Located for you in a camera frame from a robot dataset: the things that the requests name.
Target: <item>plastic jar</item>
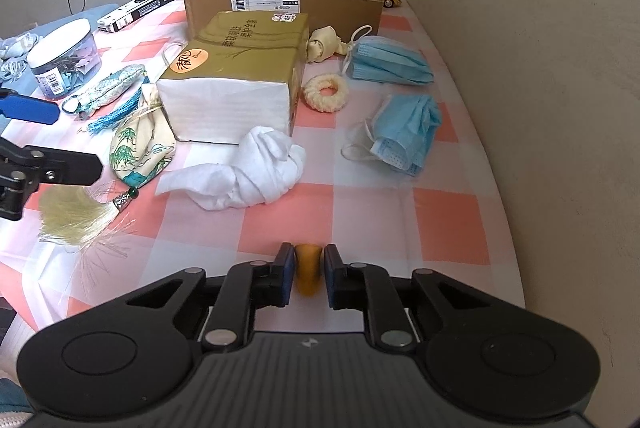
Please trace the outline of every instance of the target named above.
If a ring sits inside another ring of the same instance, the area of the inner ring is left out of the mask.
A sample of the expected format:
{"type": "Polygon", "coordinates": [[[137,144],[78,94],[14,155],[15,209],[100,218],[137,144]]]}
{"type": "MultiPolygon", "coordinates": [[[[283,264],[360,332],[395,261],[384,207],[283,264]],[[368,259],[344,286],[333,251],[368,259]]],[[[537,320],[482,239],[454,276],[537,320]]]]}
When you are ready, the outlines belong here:
{"type": "Polygon", "coordinates": [[[27,63],[43,94],[58,100],[93,78],[102,61],[91,24],[79,18],[40,40],[28,53],[27,63]]]}

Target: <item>orange label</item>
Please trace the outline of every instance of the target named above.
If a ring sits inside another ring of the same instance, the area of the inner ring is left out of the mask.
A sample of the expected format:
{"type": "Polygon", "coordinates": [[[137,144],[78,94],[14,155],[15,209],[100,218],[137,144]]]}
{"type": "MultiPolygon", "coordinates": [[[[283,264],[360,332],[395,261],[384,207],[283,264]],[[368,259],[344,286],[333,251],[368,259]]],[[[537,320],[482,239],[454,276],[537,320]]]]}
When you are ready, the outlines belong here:
{"type": "Polygon", "coordinates": [[[186,73],[204,64],[209,53],[204,49],[185,49],[169,66],[174,73],[186,73]]]}

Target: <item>robotic arm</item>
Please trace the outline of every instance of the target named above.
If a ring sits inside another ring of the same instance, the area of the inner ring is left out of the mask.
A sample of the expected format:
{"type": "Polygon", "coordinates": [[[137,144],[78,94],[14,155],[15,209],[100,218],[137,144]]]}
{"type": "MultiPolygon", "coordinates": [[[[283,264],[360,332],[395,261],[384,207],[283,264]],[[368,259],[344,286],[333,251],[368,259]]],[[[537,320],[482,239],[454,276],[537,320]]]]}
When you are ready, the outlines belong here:
{"type": "MultiPolygon", "coordinates": [[[[0,114],[52,125],[60,116],[58,105],[0,88],[0,114]]],[[[0,137],[0,218],[18,221],[41,182],[88,186],[102,174],[102,163],[92,153],[27,145],[20,148],[0,137]]]]}

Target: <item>white jar lid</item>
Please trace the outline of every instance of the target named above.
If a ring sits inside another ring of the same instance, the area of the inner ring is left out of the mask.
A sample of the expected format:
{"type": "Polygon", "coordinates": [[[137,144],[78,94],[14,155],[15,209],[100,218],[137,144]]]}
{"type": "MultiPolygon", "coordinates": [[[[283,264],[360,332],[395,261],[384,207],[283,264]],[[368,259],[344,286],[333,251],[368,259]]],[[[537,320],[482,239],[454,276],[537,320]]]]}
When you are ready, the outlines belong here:
{"type": "Polygon", "coordinates": [[[27,55],[27,63],[32,69],[55,60],[62,53],[78,44],[91,31],[86,18],[78,18],[47,34],[27,55]]]}

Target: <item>tassel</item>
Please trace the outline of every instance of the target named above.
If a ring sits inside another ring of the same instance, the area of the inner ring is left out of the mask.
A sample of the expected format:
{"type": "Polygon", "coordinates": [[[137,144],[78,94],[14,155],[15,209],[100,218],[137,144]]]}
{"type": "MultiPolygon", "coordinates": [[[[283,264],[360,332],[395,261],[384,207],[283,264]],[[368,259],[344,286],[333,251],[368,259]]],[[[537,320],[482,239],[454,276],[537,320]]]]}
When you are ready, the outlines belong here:
{"type": "MultiPolygon", "coordinates": [[[[150,83],[149,78],[145,77],[142,83],[150,83]]],[[[115,129],[118,124],[123,121],[123,119],[125,119],[138,108],[140,96],[142,96],[142,88],[138,88],[136,93],[116,110],[110,112],[102,118],[98,118],[95,121],[89,123],[86,126],[86,131],[89,132],[90,135],[95,135],[98,132],[102,132],[106,129],[115,129]]]]}
{"type": "Polygon", "coordinates": [[[40,196],[41,241],[88,248],[138,196],[137,188],[101,203],[84,187],[54,185],[40,196]]]}

